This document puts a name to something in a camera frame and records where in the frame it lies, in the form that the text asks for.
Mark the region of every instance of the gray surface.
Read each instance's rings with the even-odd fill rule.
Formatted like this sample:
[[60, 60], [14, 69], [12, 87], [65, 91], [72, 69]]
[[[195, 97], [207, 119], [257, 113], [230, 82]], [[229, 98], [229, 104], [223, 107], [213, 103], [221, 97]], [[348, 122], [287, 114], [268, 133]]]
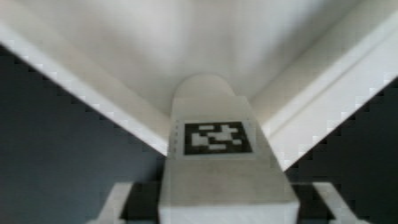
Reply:
[[287, 170], [293, 181], [333, 183], [355, 214], [376, 224], [398, 223], [396, 158], [398, 80]]
[[0, 223], [81, 224], [163, 156], [0, 50]]

